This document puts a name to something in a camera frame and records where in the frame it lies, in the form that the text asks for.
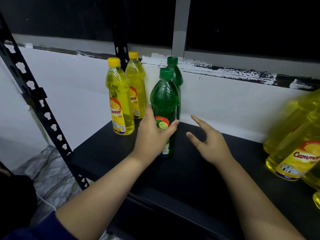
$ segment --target bottle cap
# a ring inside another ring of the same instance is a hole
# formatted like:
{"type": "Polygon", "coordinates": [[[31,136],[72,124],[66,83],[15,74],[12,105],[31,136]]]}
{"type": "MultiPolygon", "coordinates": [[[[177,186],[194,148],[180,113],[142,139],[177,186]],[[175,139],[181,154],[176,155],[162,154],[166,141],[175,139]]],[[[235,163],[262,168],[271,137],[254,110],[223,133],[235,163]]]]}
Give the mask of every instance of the bottle cap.
{"type": "Polygon", "coordinates": [[[169,67],[161,68],[160,78],[164,80],[172,80],[174,78],[174,69],[169,67]]]}
{"type": "Polygon", "coordinates": [[[118,57],[110,57],[108,58],[109,67],[120,67],[120,59],[118,57]]]}
{"type": "Polygon", "coordinates": [[[129,59],[138,59],[139,53],[137,51],[129,51],[129,59]]]}
{"type": "Polygon", "coordinates": [[[178,65],[178,57],[177,56],[169,56],[167,58],[167,64],[169,66],[176,66],[178,65]]]}

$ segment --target black shelf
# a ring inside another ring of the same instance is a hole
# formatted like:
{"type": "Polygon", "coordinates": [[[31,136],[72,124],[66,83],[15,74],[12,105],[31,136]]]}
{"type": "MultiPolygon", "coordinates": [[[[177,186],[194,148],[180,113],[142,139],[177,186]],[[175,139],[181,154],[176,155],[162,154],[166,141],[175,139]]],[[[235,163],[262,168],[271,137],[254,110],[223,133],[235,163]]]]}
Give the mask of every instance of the black shelf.
{"type": "MultiPolygon", "coordinates": [[[[136,130],[117,135],[109,122],[78,146],[71,164],[92,180],[98,180],[134,148],[136,130]]],[[[214,166],[207,163],[185,133],[205,135],[197,126],[180,123],[171,158],[156,158],[135,183],[128,199],[151,208],[168,219],[182,221],[206,236],[242,239],[233,203],[214,166]]],[[[276,207],[307,238],[320,236],[320,211],[312,201],[314,189],[302,181],[288,182],[266,168],[262,144],[224,134],[234,158],[244,167],[276,207]]]]}

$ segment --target forearm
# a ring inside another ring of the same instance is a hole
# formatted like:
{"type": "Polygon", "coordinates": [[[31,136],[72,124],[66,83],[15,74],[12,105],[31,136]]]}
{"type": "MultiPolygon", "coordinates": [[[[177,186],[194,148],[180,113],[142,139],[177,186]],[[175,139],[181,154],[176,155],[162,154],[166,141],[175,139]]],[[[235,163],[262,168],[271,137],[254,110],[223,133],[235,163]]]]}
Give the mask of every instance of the forearm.
{"type": "Polygon", "coordinates": [[[247,240],[304,239],[233,158],[217,165],[247,240]]]}
{"type": "Polygon", "coordinates": [[[59,208],[57,219],[80,240],[99,239],[145,168],[140,160],[129,155],[59,208]]]}

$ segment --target green label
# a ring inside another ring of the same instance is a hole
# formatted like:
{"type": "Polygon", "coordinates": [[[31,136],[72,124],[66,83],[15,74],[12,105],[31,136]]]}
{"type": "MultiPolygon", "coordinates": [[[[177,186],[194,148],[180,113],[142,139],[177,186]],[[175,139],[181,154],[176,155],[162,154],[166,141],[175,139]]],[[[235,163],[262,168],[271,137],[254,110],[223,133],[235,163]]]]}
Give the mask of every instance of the green label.
{"type": "MultiPolygon", "coordinates": [[[[155,121],[157,123],[157,127],[162,129],[162,130],[165,130],[168,128],[168,126],[170,125],[170,122],[167,118],[165,117],[161,117],[161,116],[155,116],[155,121]]],[[[169,154],[169,140],[167,141],[167,144],[165,146],[165,148],[163,149],[162,153],[160,153],[160,155],[167,155],[169,154]]]]}

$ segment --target white cord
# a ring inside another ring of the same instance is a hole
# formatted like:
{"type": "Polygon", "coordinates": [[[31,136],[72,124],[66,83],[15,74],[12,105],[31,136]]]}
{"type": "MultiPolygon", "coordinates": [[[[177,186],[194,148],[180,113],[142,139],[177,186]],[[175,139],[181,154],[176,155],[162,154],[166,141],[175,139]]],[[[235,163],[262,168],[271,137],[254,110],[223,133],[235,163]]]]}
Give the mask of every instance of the white cord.
{"type": "Polygon", "coordinates": [[[38,195],[38,192],[37,191],[35,191],[35,193],[37,194],[37,196],[44,202],[44,203],[46,203],[48,206],[51,206],[53,209],[54,209],[54,211],[57,211],[57,208],[55,208],[52,204],[50,204],[49,202],[47,202],[47,201],[45,201],[40,195],[38,195]]]}

